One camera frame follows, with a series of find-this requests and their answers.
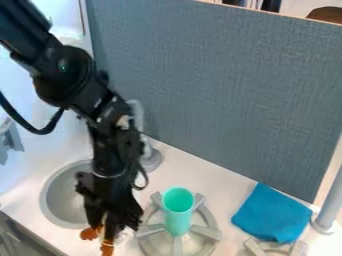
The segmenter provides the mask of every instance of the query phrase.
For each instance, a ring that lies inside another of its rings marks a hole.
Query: gray partition wall
[[[342,27],[189,0],[89,0],[146,133],[312,202],[342,125]]]

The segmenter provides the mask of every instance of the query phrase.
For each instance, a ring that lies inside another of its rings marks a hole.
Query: cable
[[[2,92],[0,91],[0,106],[3,107],[3,109],[6,111],[6,113],[14,120],[16,121],[18,124],[20,124],[23,128],[25,128],[26,130],[28,130],[29,132],[32,132],[34,134],[38,134],[38,135],[46,135],[51,133],[58,121],[61,119],[64,109],[60,108],[52,117],[51,121],[42,129],[36,129],[35,127],[33,127],[30,123],[28,123],[15,109],[14,107],[11,105],[11,103],[8,102],[8,100],[6,99],[6,97],[2,94]]]

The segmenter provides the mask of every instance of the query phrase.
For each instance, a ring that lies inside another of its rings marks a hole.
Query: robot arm
[[[77,192],[85,198],[90,230],[95,234],[104,216],[106,243],[126,226],[137,230],[142,209],[132,195],[140,172],[147,176],[139,158],[143,151],[130,106],[108,88],[105,72],[82,49],[63,45],[49,33],[51,24],[27,0],[0,0],[0,44],[33,78],[38,96],[60,110],[38,130],[26,122],[0,92],[0,105],[24,128],[36,134],[53,131],[64,109],[86,120],[93,142],[91,173],[79,173]]]

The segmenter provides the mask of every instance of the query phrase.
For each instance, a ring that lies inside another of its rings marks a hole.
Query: blue cloth
[[[310,221],[312,211],[295,200],[259,183],[232,223],[266,241],[291,243]]]

